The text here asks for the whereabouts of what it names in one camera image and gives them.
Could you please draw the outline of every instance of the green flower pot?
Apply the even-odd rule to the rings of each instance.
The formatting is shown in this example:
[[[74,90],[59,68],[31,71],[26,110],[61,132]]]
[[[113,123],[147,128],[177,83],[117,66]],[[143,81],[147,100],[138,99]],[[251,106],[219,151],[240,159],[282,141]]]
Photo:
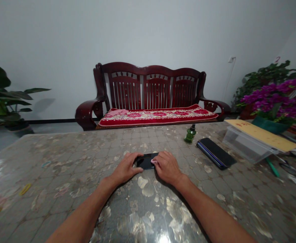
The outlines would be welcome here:
[[[256,116],[252,124],[274,134],[281,134],[290,127],[290,125],[275,123],[260,116]]]

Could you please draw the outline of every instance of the electrical outlet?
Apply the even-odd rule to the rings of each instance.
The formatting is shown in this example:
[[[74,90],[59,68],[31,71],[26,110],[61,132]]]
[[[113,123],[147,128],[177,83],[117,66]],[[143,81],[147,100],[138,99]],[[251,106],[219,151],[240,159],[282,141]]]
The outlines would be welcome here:
[[[229,63],[233,63],[233,60],[234,60],[234,59],[236,59],[236,57],[234,57],[234,56],[230,56],[230,58],[229,58],[229,61],[228,61],[228,62],[229,62]]]

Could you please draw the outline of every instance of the yellow paper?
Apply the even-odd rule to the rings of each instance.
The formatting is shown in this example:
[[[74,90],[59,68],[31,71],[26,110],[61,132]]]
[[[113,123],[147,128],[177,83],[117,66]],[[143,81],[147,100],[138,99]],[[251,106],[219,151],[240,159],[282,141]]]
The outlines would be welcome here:
[[[275,135],[244,120],[225,120],[235,128],[282,152],[296,149],[296,143]]]

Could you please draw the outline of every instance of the clear plastic box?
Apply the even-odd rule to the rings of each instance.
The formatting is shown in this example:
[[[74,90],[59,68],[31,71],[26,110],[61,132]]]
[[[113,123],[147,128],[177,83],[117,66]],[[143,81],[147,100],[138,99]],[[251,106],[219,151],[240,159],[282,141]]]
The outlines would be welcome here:
[[[227,129],[222,142],[252,164],[265,159],[271,154],[279,153],[279,150],[258,141],[235,127],[229,126]]]

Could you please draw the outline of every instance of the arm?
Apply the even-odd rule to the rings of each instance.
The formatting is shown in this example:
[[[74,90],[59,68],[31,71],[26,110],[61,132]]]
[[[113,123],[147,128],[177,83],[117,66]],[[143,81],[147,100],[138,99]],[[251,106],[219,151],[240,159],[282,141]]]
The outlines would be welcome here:
[[[104,97],[96,97],[96,99],[85,101],[77,107],[75,119],[84,131],[91,131],[96,128],[96,124],[92,118],[93,111],[99,120],[103,118],[102,103],[104,101]]]
[[[154,160],[159,177],[182,194],[213,243],[256,242],[237,221],[179,170],[171,153],[160,152]]]
[[[137,156],[143,154],[126,154],[113,174],[101,181],[97,189],[56,229],[46,243],[89,242],[97,218],[117,186],[143,171],[142,168],[132,167]]]
[[[217,100],[207,100],[204,97],[200,98],[200,101],[204,102],[204,109],[214,112],[217,107],[220,107],[221,109],[221,114],[217,118],[220,121],[224,120],[224,115],[230,114],[231,113],[231,108],[228,104],[222,101],[217,101]]]

